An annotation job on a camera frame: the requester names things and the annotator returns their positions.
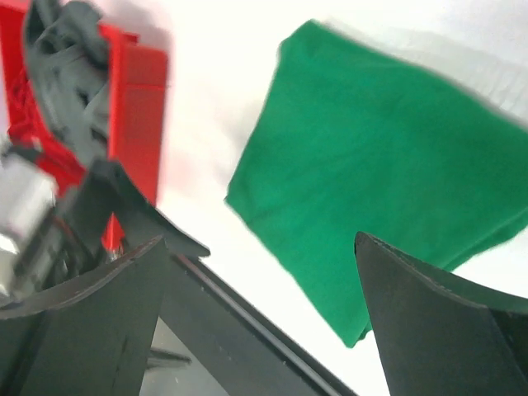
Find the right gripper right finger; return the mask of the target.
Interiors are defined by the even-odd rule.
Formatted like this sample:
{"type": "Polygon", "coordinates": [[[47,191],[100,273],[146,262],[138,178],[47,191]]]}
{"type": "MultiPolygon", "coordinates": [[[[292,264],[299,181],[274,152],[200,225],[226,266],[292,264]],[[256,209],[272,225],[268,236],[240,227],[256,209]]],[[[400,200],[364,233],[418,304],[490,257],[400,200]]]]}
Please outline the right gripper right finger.
{"type": "Polygon", "coordinates": [[[392,395],[527,393],[527,300],[359,232],[356,264],[392,395]]]}

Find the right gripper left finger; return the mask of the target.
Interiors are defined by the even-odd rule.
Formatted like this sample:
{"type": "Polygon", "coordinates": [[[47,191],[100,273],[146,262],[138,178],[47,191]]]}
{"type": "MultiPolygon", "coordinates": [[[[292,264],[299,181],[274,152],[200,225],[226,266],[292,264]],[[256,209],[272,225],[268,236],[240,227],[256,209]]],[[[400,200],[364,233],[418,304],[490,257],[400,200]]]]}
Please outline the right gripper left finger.
{"type": "Polygon", "coordinates": [[[156,237],[1,312],[3,395],[137,395],[170,258],[156,237]]]}

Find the green t shirt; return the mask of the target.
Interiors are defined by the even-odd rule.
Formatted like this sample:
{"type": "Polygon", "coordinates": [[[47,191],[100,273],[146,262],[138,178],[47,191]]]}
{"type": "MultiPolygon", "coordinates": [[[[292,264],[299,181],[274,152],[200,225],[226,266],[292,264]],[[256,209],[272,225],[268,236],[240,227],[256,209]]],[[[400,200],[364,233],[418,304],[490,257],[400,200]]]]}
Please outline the green t shirt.
{"type": "Polygon", "coordinates": [[[527,134],[444,78],[307,21],[279,48],[226,203],[342,342],[370,330],[355,236],[451,271],[527,225],[527,134]]]}

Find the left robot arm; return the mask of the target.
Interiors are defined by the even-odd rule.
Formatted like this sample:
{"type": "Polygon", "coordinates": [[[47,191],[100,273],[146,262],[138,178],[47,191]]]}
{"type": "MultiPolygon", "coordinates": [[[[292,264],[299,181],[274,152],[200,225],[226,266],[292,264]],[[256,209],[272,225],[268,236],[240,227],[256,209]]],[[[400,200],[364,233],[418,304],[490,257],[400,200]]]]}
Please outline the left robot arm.
{"type": "Polygon", "coordinates": [[[79,186],[58,195],[53,176],[29,149],[1,154],[1,305],[7,306],[88,272],[109,257],[102,245],[111,217],[128,248],[162,235],[172,254],[210,250],[162,215],[122,165],[95,159],[79,186]]]}

